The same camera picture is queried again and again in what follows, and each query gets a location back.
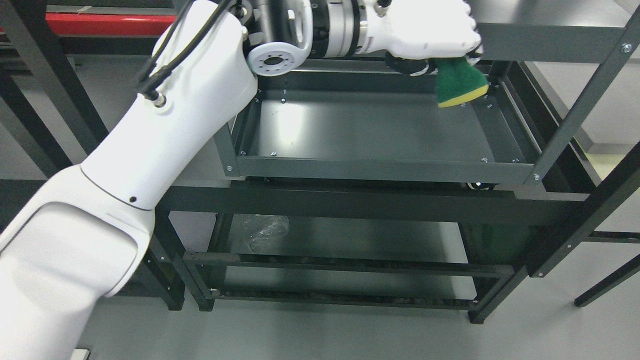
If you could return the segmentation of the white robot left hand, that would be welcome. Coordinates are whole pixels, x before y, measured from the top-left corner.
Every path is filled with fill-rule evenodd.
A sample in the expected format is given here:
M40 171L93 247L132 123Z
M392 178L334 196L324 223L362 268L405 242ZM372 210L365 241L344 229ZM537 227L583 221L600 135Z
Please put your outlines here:
M464 59L484 55L482 37L466 0L364 0L365 30L355 54L386 51L402 60Z

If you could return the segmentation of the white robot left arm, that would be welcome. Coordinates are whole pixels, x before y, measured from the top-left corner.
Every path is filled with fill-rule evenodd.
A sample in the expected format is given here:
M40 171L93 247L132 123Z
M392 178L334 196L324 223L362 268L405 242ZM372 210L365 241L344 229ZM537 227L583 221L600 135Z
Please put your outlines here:
M1 233L1 358L68 360L101 297L117 294L153 236L155 209L203 146L278 76L311 54L309 0L257 2L292 35L259 49L231 2L195 0L154 45L130 109L85 160L36 191Z

